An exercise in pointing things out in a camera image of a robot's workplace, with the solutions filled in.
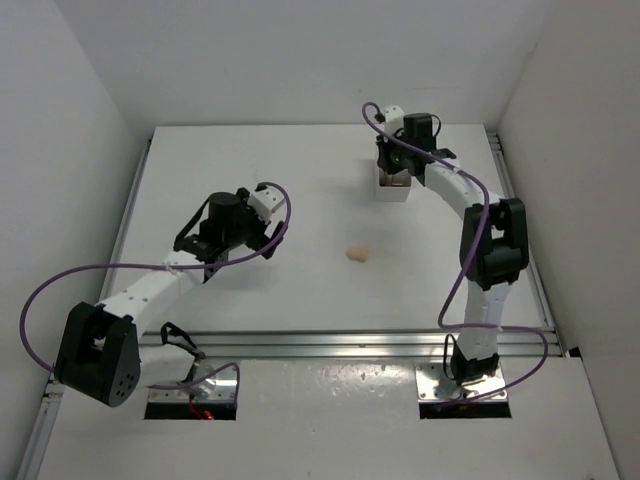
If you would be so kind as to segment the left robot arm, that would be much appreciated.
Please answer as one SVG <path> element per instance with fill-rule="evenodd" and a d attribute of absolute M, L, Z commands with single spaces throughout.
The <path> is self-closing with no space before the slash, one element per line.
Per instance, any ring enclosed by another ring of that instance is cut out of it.
<path fill-rule="evenodd" d="M 208 196 L 178 232 L 159 265 L 120 292 L 70 311 L 53 367 L 55 379 L 115 408 L 138 388 L 191 390 L 205 355 L 189 335 L 171 322 L 161 328 L 161 343 L 143 347 L 151 324 L 184 294 L 234 264 L 230 253 L 250 249 L 250 257 L 269 259 L 283 240 L 289 221 L 271 223 L 289 209 L 285 190 L 271 182 L 255 190 Z"/>

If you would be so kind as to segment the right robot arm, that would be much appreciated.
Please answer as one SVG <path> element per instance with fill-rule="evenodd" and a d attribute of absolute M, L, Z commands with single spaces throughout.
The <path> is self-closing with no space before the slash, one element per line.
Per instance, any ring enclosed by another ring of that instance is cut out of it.
<path fill-rule="evenodd" d="M 495 373 L 498 330 L 504 302 L 529 264 L 524 203 L 490 192 L 460 167 L 456 155 L 437 146 L 430 114 L 406 114 L 389 107 L 375 114 L 377 165 L 385 176 L 408 174 L 436 193 L 461 219 L 461 272 L 454 284 L 467 286 L 463 322 L 455 342 L 445 345 L 445 376 L 457 385 Z"/>

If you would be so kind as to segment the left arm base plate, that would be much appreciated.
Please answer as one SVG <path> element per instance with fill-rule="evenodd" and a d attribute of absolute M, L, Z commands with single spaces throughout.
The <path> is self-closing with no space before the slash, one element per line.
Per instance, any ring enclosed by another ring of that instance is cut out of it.
<path fill-rule="evenodd" d="M 236 362 L 201 363 L 195 367 L 193 379 L 204 377 L 197 385 L 186 389 L 150 389 L 148 400 L 155 403 L 186 402 L 192 397 L 195 401 L 213 403 L 233 403 L 239 392 L 239 365 Z"/>

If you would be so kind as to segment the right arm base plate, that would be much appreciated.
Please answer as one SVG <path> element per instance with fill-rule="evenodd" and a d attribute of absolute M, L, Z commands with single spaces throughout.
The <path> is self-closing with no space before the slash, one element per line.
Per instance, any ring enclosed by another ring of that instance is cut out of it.
<path fill-rule="evenodd" d="M 484 375 L 479 380 L 458 386 L 454 380 L 445 376 L 442 362 L 428 361 L 415 364 L 415 379 L 421 403 L 507 400 L 506 382 L 501 367 L 493 375 Z"/>

